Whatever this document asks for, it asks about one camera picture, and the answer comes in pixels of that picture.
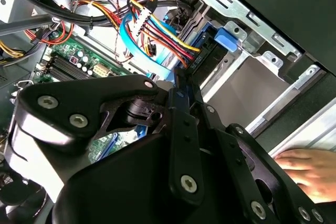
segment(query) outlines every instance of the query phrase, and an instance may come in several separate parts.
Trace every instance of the capacitor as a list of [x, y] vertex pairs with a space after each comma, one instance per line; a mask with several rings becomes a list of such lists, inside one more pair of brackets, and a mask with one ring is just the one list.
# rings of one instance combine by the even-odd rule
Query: capacitor
[[84, 63], [88, 62], [88, 61], [89, 61], [89, 57], [88, 57], [88, 56], [83, 56], [83, 57], [82, 57], [82, 61], [83, 61]]
[[83, 51], [78, 51], [78, 52], [77, 52], [77, 56], [78, 56], [79, 58], [82, 58], [82, 57], [84, 56], [84, 52], [83, 52]]
[[82, 70], [84, 72], [88, 71], [89, 69], [91, 68], [91, 66], [89, 64], [85, 64], [83, 67], [82, 67]]

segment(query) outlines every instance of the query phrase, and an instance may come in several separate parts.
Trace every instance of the metal panel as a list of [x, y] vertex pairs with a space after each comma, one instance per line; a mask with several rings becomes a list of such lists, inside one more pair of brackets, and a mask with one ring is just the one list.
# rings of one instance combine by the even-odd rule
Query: metal panel
[[334, 74], [335, 0], [244, 0]]
[[5, 23], [31, 16], [33, 6], [25, 0], [0, 0], [0, 20]]
[[336, 151], [336, 98], [269, 152], [272, 157], [293, 148]]
[[272, 46], [274, 46], [283, 55], [294, 53], [298, 57], [300, 52], [279, 34], [274, 29], [268, 26], [255, 13], [244, 6], [239, 0], [202, 0], [207, 5], [224, 15], [225, 17], [238, 18], [251, 29], [266, 39]]

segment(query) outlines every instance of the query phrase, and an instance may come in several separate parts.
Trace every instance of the screw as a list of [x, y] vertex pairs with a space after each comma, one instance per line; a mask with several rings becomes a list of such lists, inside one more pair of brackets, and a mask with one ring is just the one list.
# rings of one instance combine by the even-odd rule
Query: screw
[[178, 94], [178, 96], [180, 96], [180, 97], [184, 97], [184, 94], [183, 94], [182, 92], [178, 91], [178, 92], [176, 92], [176, 93]]
[[153, 84], [150, 83], [149, 81], [145, 81], [145, 85], [150, 89], [154, 87]]
[[240, 128], [240, 127], [236, 127], [236, 131], [237, 131], [239, 134], [243, 134], [243, 133], [244, 133], [243, 129]]
[[197, 190], [196, 181], [189, 175], [183, 175], [181, 177], [181, 186], [184, 190], [191, 194], [193, 194]]
[[305, 220], [310, 221], [310, 216], [303, 207], [299, 207], [299, 212]]
[[257, 202], [257, 201], [252, 201], [251, 202], [251, 207], [252, 207], [252, 211], [261, 219], [261, 220], [265, 220], [266, 219], [266, 212], [264, 210], [264, 208], [262, 207], [262, 205]]
[[313, 74], [313, 73], [315, 73], [315, 68], [308, 69], [307, 74]]
[[89, 124], [88, 119], [81, 114], [72, 115], [70, 117], [70, 123], [77, 128], [84, 128]]
[[215, 109], [211, 106], [206, 107], [211, 113], [215, 113]]
[[43, 95], [37, 99], [38, 105], [45, 109], [54, 109], [58, 106], [58, 101], [56, 98], [51, 97], [49, 95]]
[[51, 33], [51, 35], [52, 35], [53, 37], [55, 37], [55, 38], [58, 38], [58, 37], [59, 37], [58, 32], [56, 32], [56, 31], [53, 31], [53, 32]]
[[313, 209], [312, 213], [319, 222], [321, 222], [321, 223], [324, 222], [324, 220], [323, 220], [322, 216], [319, 214], [319, 212], [317, 212], [315, 209]]

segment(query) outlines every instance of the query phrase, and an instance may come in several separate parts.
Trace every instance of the green circuit board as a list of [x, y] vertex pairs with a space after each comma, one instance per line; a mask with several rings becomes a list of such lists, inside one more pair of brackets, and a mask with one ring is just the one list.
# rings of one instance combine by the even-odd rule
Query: green circuit board
[[61, 45], [53, 46], [53, 51], [60, 54], [67, 60], [70, 60], [71, 56], [77, 56], [76, 54], [80, 52], [83, 56], [89, 57], [88, 64], [94, 66], [99, 63], [103, 64], [105, 67], [109, 68], [115, 76], [124, 76], [129, 74], [125, 69], [117, 67], [116, 65], [106, 61], [98, 54], [88, 50], [86, 47], [82, 46], [81, 44], [77, 43], [74, 39], [70, 38]]
[[74, 38], [47, 48], [41, 62], [37, 64], [35, 73], [33, 77], [35, 83], [131, 74], [114, 60], [96, 54]]

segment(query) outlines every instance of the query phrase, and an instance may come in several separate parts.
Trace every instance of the blue plastic tab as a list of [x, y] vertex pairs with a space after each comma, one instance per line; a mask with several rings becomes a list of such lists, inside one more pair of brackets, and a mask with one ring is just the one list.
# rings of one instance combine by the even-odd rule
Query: blue plastic tab
[[234, 52], [238, 49], [238, 39], [232, 36], [227, 30], [221, 28], [215, 36], [215, 41], [225, 47], [230, 52]]

